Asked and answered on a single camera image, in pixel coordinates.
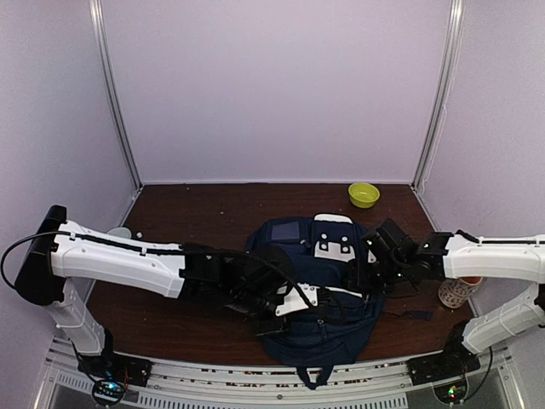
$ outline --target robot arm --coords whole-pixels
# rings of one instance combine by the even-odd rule
[[[442,353],[410,360],[414,384],[459,375],[464,366],[476,369],[476,354],[529,328],[545,325],[545,235],[486,239],[458,231],[430,233],[417,244],[388,219],[372,228],[364,239],[377,258],[376,281],[385,286],[398,277],[414,283],[462,277],[531,282],[526,291],[510,302],[455,326]]]
[[[247,254],[123,239],[68,221],[66,208],[53,206],[32,240],[14,288],[28,302],[45,307],[93,375],[112,377],[109,372],[115,377],[122,368],[137,379],[135,384],[145,384],[147,363],[113,353],[112,334],[92,317],[72,278],[130,285],[169,298],[196,295],[212,306],[246,314],[256,323],[256,332],[270,333],[283,330],[287,314],[318,305],[320,290],[296,283],[292,268],[275,246]]]

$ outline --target patterned cup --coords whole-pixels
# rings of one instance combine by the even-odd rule
[[[482,282],[482,277],[446,279],[439,287],[439,300],[448,308],[460,308]]]

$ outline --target backpack strap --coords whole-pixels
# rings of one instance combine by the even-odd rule
[[[310,382],[310,377],[308,375],[308,368],[304,366],[297,367],[297,375],[299,375],[300,380],[303,381],[305,386],[311,390],[315,390],[318,386],[327,385],[327,380],[330,378],[331,373],[333,372],[333,366],[324,366],[321,372],[316,378],[316,382]]]
[[[331,318],[327,315],[327,308],[324,304],[328,301],[327,299],[331,299],[337,309],[338,313],[340,315],[340,319]],[[318,313],[318,316],[326,323],[331,325],[345,325],[347,323],[347,312],[342,305],[342,302],[339,300],[339,298],[335,295],[335,293],[328,288],[325,287],[319,287],[318,288],[318,306],[315,308],[316,312]]]

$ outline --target white wall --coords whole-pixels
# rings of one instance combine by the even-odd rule
[[[103,3],[144,182],[412,181],[450,1]]]
[[[456,80],[424,199],[445,230],[475,235],[545,233],[545,3],[468,1]],[[475,297],[485,313],[528,286],[489,280]],[[545,339],[535,329],[511,351],[542,408]]]
[[[0,250],[34,233],[48,208],[106,230],[132,186],[100,76],[89,2],[0,2]],[[21,252],[8,259],[13,280]],[[0,283],[3,409],[29,406],[53,325]]]

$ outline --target metal frame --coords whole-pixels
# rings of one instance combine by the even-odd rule
[[[445,39],[445,53],[443,55],[443,64],[439,77],[437,94],[433,103],[432,116],[427,127],[426,140],[422,148],[422,155],[416,168],[416,174],[412,186],[416,191],[420,191],[424,177],[429,166],[430,160],[433,158],[432,151],[440,132],[442,112],[452,84],[453,71],[456,65],[458,55],[458,46],[462,32],[462,17],[464,3],[463,0],[452,0],[450,6],[449,28]]]
[[[286,366],[212,366],[151,359],[152,372],[147,387],[130,387],[123,403],[149,409],[265,409],[271,406],[278,409],[406,409],[407,393],[433,386],[412,385],[406,366],[409,358],[412,357],[337,366],[328,385],[315,391],[306,389],[294,369]],[[476,373],[485,371],[488,359],[488,354],[482,355],[481,369]],[[524,409],[519,374],[505,344],[496,347],[493,367],[502,375],[509,408]],[[77,371],[70,342],[62,337],[54,339],[38,381],[40,387],[32,400],[34,409],[50,409],[57,386],[85,394],[91,387],[91,382]]]
[[[89,6],[96,44],[99,48],[102,73],[104,75],[108,105],[112,114],[113,123],[116,128],[116,133],[118,134],[119,143],[123,151],[123,157],[127,166],[129,167],[130,177],[135,185],[135,189],[140,189],[142,187],[142,181],[136,167],[135,156],[130,148],[129,138],[127,137],[127,130],[125,128],[125,123],[123,121],[123,115],[119,104],[118,92],[113,79],[112,63],[110,61],[110,53],[108,51],[108,42],[106,39],[106,27],[104,25],[104,17],[102,15],[102,1],[89,0]]]

